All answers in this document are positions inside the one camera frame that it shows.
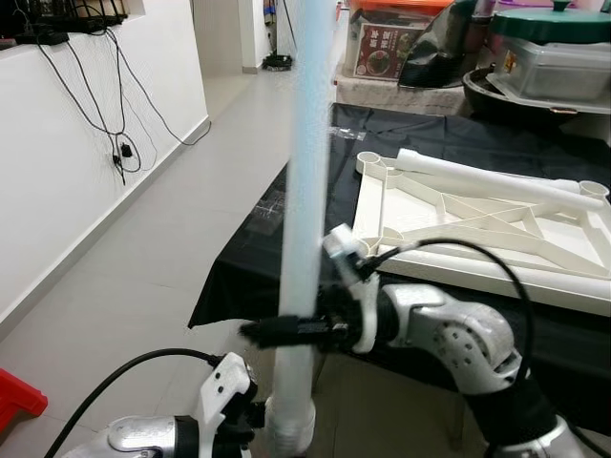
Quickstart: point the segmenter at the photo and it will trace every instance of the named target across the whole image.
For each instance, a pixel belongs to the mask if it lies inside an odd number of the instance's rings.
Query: black tablecloth
[[[611,181],[611,155],[601,140],[547,132],[534,135],[461,117],[403,114],[336,104],[327,190],[326,231],[353,223],[360,188],[356,155],[373,151],[396,157],[400,147],[488,170],[532,177]],[[283,239],[285,169],[267,189],[215,261],[189,326],[278,313]],[[337,280],[322,259],[321,283]],[[409,279],[382,274],[381,283]],[[512,298],[440,285],[463,301],[483,302],[505,316],[520,346],[523,321]],[[560,411],[582,427],[611,432],[609,320],[535,304],[537,339],[533,371]],[[376,345],[359,358],[422,382],[455,389],[441,364],[419,350]]]

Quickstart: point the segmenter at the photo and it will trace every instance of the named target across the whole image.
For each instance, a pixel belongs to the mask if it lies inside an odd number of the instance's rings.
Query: green lid
[[[554,9],[523,8],[499,11],[490,25],[493,33],[535,43],[602,43],[611,41],[611,15],[566,10],[570,0],[556,0]]]

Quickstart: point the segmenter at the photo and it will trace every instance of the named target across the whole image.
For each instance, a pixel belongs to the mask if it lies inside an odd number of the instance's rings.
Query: baseboard
[[[193,142],[208,130],[210,118],[206,118],[191,131],[184,139]],[[179,144],[170,154],[142,177],[122,200],[98,219],[90,228],[71,245],[47,272],[36,280],[31,287],[16,301],[14,301],[2,315],[0,315],[0,342],[23,320],[28,313],[47,295],[58,281],[80,260],[89,249],[104,235],[104,233],[119,219],[121,215],[139,198],[144,191],[159,177],[174,160],[188,147]]]
[[[263,66],[263,62],[259,64],[257,67],[242,66],[242,73],[257,74],[262,66]]]

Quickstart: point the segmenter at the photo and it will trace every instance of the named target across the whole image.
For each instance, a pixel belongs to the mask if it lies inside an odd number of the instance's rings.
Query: red plastic stool
[[[0,431],[18,410],[38,416],[47,408],[47,396],[22,382],[4,369],[0,369]]]

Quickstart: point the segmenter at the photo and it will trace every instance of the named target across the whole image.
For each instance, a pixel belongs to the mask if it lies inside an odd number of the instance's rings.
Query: white plastic frame
[[[533,180],[599,198],[598,212],[526,203],[476,182],[394,169],[395,159],[363,152],[353,232],[372,256],[419,239],[481,243],[510,264],[535,302],[611,316],[611,206],[595,182]],[[514,296],[504,273],[463,247],[430,246],[385,262],[381,270]]]

